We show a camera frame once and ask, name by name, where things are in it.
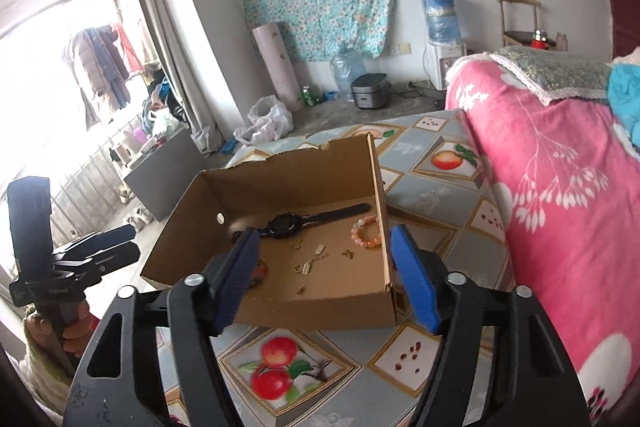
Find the watch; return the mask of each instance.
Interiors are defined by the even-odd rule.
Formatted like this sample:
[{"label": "watch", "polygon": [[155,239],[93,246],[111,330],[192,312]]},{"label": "watch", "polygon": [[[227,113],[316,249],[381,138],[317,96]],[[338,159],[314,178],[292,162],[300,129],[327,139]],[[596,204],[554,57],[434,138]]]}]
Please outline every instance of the watch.
[{"label": "watch", "polygon": [[[274,217],[263,227],[257,227],[256,230],[260,233],[260,237],[282,239],[284,237],[290,237],[307,227],[313,227],[314,225],[321,225],[322,223],[328,223],[330,221],[338,221],[345,217],[364,214],[365,212],[369,212],[370,208],[371,205],[369,203],[358,203],[347,206],[346,208],[319,212],[318,214],[310,214],[309,216],[299,216],[293,212],[288,212]],[[238,240],[241,233],[242,232],[240,230],[234,232],[234,242]]]}]

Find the wooden chair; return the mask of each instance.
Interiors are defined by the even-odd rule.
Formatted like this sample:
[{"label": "wooden chair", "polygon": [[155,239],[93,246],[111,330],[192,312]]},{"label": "wooden chair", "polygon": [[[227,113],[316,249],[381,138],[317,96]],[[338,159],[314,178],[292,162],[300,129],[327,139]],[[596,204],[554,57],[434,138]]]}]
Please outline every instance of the wooden chair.
[{"label": "wooden chair", "polygon": [[[510,4],[526,4],[533,8],[533,31],[523,32],[515,30],[507,30],[504,25],[504,3]],[[500,26],[502,27],[502,45],[503,46],[530,46],[531,39],[535,30],[540,29],[538,26],[538,7],[542,6],[540,1],[536,0],[498,0],[500,3]],[[556,47],[555,41],[548,39],[549,49]]]}]

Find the concrete floor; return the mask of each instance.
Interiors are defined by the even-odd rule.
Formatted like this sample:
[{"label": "concrete floor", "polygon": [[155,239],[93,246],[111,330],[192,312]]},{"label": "concrete floor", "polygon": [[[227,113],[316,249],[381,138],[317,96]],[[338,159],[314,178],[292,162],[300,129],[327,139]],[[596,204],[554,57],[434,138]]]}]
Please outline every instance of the concrete floor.
[{"label": "concrete floor", "polygon": [[[303,110],[294,113],[295,129],[289,136],[310,136],[316,132],[334,127],[434,111],[436,110],[434,100],[444,96],[443,93],[433,90],[428,90],[425,95],[405,98],[398,94],[393,94],[389,103],[382,109],[358,109],[353,103],[347,102],[345,99],[324,102],[314,107],[305,107]],[[207,158],[207,165],[212,169],[223,168],[231,158],[232,155],[227,156],[215,153]],[[124,225],[124,217],[129,213],[133,213],[135,207],[139,204],[140,201],[137,198],[132,198],[128,204],[121,206],[120,210],[105,227],[105,230]],[[134,239],[134,243],[140,248],[140,260],[137,263],[104,276],[102,282],[86,290],[87,301],[94,315],[102,317],[116,296],[118,289],[124,285],[131,284],[141,292],[154,290],[151,285],[140,277],[140,271],[165,223],[166,219],[161,222],[153,221],[137,234]]]}]

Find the rice cooker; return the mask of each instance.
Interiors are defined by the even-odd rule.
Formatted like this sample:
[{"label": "rice cooker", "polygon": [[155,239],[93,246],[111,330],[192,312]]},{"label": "rice cooker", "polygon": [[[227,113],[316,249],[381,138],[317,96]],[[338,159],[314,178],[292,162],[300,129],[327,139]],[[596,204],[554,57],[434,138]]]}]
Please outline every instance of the rice cooker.
[{"label": "rice cooker", "polygon": [[351,83],[353,103],[360,109],[379,109],[391,97],[391,87],[385,73],[367,73]]}]

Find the green floral pillow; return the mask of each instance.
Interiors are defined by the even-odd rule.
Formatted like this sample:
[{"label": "green floral pillow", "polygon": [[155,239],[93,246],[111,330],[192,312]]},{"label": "green floral pillow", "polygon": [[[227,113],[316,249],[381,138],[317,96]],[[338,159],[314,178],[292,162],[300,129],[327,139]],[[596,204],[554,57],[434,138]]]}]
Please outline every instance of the green floral pillow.
[{"label": "green floral pillow", "polygon": [[571,97],[607,98],[611,67],[596,58],[524,46],[509,46],[490,56],[525,84],[542,105]]}]

